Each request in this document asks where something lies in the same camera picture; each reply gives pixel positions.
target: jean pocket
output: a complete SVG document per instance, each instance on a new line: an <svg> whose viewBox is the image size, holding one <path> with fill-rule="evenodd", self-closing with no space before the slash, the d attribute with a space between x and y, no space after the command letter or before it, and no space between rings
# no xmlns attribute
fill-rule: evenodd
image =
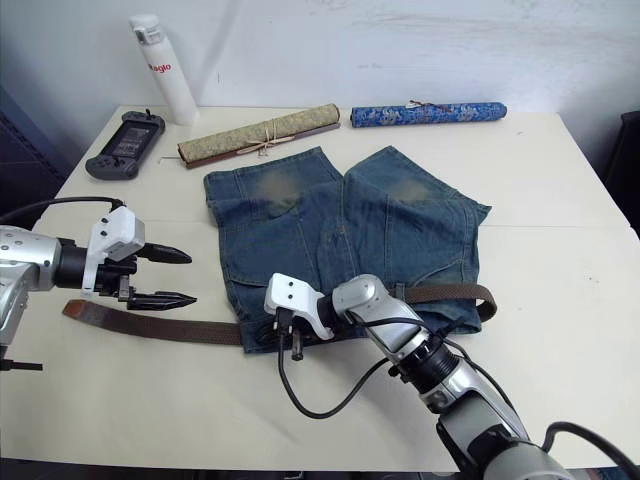
<svg viewBox="0 0 640 480"><path fill-rule="evenodd" d="M385 282L417 285L439 272L458 272L465 252L466 217L455 201L387 205Z"/></svg>
<svg viewBox="0 0 640 480"><path fill-rule="evenodd" d="M220 261L225 276L247 286L267 286L278 272L317 287L317 269L296 211L223 228Z"/></svg>

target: brown leather belt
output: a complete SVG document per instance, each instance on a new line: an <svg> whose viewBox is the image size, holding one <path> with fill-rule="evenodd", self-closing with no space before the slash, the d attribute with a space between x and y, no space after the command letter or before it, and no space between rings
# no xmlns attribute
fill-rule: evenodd
<svg viewBox="0 0 640 480"><path fill-rule="evenodd" d="M167 320L103 307L86 300L69 300L62 311L67 317L112 332L175 342L242 345L235 323Z"/></svg>
<svg viewBox="0 0 640 480"><path fill-rule="evenodd" d="M395 296L394 289L389 293ZM497 311L491 292L475 283L411 287L404 290L403 297L402 299L409 304L436 300L482 300L476 308L483 322L493 317ZM240 327L235 323L168 320L116 310L86 300L69 300L62 313L88 325L137 337L175 342L242 345Z"/></svg>

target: blue patterned scroll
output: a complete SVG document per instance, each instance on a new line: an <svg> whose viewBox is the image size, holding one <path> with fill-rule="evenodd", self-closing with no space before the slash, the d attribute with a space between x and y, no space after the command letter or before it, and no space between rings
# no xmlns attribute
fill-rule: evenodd
<svg viewBox="0 0 640 480"><path fill-rule="evenodd" d="M354 107L351 125L379 127L387 125L414 125L418 123L488 122L507 114L502 103L410 103L407 106Z"/></svg>

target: bottle cap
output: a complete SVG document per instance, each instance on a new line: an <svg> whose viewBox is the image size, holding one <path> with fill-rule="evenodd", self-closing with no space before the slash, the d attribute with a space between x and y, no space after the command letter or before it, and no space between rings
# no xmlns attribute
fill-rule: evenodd
<svg viewBox="0 0 640 480"><path fill-rule="evenodd" d="M153 45L164 39L157 15L151 13L133 15L129 17L129 25L136 34L138 42L143 45Z"/></svg>

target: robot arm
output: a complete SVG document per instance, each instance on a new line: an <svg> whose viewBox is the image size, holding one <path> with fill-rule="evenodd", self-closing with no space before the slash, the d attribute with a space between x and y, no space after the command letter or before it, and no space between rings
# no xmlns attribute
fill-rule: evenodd
<svg viewBox="0 0 640 480"><path fill-rule="evenodd" d="M191 263L172 247L145 243L144 223L120 206L96 222L87 248L73 240L48 237L12 226L0 226L0 354L4 358L15 336L28 292L54 286L116 297L130 310L167 310L196 301L177 292L140 294L129 285L137 257L152 262ZM4 362L6 368L16 364Z"/></svg>
<svg viewBox="0 0 640 480"><path fill-rule="evenodd" d="M364 327L393 364L389 373L411 383L427 408L439 415L438 435L469 478L573 478L531 443L516 412L464 358L422 326L406 303L390 296L380 279L361 275L322 297L305 282L275 274L265 310L293 312L329 338L331 326L341 321ZM293 350L301 350L293 338Z"/></svg>

